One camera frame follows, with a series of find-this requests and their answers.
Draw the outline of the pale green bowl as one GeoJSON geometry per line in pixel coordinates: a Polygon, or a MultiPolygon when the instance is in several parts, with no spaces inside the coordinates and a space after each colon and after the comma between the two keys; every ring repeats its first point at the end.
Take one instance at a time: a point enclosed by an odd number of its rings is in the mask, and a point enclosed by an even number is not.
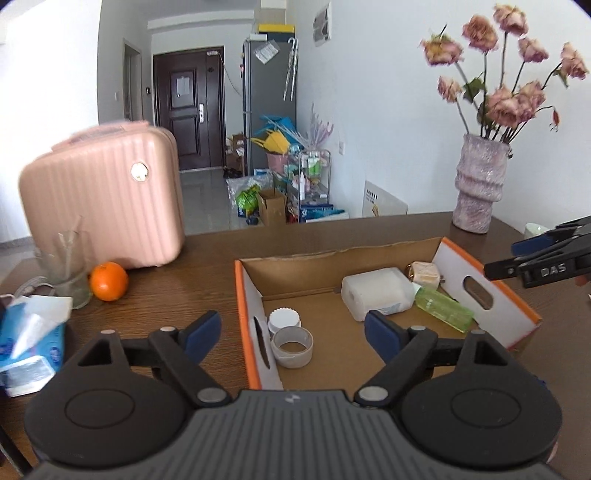
{"type": "Polygon", "coordinates": [[[548,227],[545,227],[537,223],[527,223],[524,229],[524,238],[530,239],[533,237],[537,237],[545,234],[547,231],[549,231],[548,227]]]}

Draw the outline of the translucent white plastic bottle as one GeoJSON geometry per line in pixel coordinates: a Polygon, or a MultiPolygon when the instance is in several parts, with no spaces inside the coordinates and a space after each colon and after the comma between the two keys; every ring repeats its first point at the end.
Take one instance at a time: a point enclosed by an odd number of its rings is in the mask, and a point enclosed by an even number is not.
{"type": "Polygon", "coordinates": [[[342,302],[356,322],[377,310],[385,316],[409,310],[415,300],[413,283],[396,267],[349,275],[342,279],[342,302]]]}

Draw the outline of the blue tissue pack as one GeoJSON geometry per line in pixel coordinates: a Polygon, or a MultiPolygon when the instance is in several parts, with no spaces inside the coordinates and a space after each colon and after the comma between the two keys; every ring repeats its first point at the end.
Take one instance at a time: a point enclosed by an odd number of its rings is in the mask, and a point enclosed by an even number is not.
{"type": "Polygon", "coordinates": [[[61,369],[70,297],[14,299],[1,320],[1,390],[10,398],[40,391],[61,369]]]}

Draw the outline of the wall electrical panel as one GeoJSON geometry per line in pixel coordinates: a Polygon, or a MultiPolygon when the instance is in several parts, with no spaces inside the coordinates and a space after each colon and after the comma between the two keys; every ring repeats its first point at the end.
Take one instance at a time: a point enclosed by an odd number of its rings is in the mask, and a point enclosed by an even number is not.
{"type": "Polygon", "coordinates": [[[332,39],[332,3],[322,7],[315,15],[312,26],[312,39],[315,46],[320,47],[332,39]]]}

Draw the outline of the pink ceramic vase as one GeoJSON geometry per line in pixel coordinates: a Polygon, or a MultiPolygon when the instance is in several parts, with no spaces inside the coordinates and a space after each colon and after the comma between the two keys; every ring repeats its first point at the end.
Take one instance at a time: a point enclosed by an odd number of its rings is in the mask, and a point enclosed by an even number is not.
{"type": "Polygon", "coordinates": [[[464,135],[455,178],[458,198],[452,216],[457,228],[479,235],[489,231],[493,204],[503,197],[510,153],[506,143],[464,135]]]}

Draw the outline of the glass cup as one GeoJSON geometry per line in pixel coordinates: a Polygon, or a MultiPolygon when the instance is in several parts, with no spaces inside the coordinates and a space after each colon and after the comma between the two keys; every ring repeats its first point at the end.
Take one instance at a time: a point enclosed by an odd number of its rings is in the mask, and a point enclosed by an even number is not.
{"type": "Polygon", "coordinates": [[[47,248],[37,248],[43,274],[59,297],[70,297],[72,309],[85,307],[92,298],[83,244],[77,231],[59,232],[47,248]]]}

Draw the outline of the dark brown door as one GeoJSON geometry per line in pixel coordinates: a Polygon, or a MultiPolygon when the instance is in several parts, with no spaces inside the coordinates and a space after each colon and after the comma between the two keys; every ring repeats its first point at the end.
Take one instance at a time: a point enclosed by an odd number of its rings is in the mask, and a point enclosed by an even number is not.
{"type": "Polygon", "coordinates": [[[153,57],[156,124],[177,144],[183,171],[224,165],[224,70],[221,47],[153,57]]]}

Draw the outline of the white ridged jar lid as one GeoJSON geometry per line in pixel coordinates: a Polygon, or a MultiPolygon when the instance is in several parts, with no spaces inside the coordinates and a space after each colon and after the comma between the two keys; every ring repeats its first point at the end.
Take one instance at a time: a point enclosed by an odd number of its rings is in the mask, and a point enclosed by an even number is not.
{"type": "Polygon", "coordinates": [[[267,318],[267,328],[269,328],[271,335],[287,327],[301,327],[301,317],[297,311],[281,307],[270,312],[267,318]]]}

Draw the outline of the pink suitcase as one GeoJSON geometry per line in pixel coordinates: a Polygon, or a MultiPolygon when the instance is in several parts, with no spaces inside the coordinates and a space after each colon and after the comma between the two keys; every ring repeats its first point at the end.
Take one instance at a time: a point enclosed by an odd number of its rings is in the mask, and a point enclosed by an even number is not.
{"type": "Polygon", "coordinates": [[[19,191],[36,247],[55,254],[77,233],[90,265],[174,261],[184,243],[174,136],[146,121],[99,125],[27,165],[19,191]]]}

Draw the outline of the beige toothpick box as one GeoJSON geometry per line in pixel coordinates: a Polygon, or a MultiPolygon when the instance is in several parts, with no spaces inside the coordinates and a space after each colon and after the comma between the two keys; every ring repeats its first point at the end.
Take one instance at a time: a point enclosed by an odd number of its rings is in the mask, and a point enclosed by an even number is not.
{"type": "Polygon", "coordinates": [[[421,287],[437,290],[442,281],[442,275],[435,263],[414,261],[406,268],[407,277],[421,287]]]}

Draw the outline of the yellow box on fridge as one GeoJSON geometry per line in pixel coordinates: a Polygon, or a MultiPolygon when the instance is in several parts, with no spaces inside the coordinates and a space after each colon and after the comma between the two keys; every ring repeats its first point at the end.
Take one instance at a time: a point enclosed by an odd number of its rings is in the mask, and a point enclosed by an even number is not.
{"type": "Polygon", "coordinates": [[[296,27],[290,24],[270,24],[270,23],[259,23],[257,26],[257,32],[259,33],[294,33],[296,27]]]}

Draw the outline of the small cardboard box floor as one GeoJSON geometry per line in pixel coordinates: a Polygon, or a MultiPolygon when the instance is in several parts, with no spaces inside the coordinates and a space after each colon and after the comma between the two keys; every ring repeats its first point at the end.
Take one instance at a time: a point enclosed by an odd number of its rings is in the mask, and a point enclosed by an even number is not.
{"type": "Polygon", "coordinates": [[[264,226],[276,227],[287,220],[287,197],[276,189],[260,190],[256,194],[259,202],[259,218],[264,226]]]}

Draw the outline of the green spray bottle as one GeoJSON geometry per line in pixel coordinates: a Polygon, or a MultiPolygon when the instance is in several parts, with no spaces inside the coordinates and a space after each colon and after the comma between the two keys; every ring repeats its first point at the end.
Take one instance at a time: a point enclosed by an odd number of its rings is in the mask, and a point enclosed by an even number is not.
{"type": "Polygon", "coordinates": [[[467,333],[474,320],[474,313],[453,298],[431,288],[412,283],[415,305],[436,319],[461,333],[467,333]]]}

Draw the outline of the orange fruit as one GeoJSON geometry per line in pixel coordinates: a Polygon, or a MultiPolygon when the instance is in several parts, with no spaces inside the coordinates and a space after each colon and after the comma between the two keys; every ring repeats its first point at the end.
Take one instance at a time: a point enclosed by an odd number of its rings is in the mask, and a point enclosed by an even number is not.
{"type": "Polygon", "coordinates": [[[114,302],[124,296],[128,288],[126,271],[115,262],[105,262],[95,266],[89,277],[93,295],[104,302],[114,302]]]}

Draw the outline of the grey refrigerator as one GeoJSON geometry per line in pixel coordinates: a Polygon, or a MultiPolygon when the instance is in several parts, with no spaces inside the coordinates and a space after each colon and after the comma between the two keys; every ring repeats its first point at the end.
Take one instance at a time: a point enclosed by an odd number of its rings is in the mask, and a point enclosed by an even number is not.
{"type": "Polygon", "coordinates": [[[297,96],[283,97],[288,67],[289,42],[246,39],[242,44],[242,114],[245,133],[245,168],[249,175],[267,167],[266,152],[252,143],[263,138],[269,117],[296,121],[297,96]]]}

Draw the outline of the dried pink roses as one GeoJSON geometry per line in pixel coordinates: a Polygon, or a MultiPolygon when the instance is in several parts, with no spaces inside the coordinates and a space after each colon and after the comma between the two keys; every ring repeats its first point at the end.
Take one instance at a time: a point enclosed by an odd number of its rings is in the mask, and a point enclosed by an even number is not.
{"type": "Polygon", "coordinates": [[[563,44],[552,59],[542,42],[530,35],[526,13],[516,5],[498,3],[491,17],[473,15],[463,26],[462,41],[446,28],[423,39],[419,47],[431,67],[449,67],[459,75],[442,75],[438,93],[456,107],[467,134],[511,145],[539,114],[549,112],[549,129],[560,128],[557,107],[548,88],[558,79],[590,77],[590,59],[572,43],[563,44]]]}

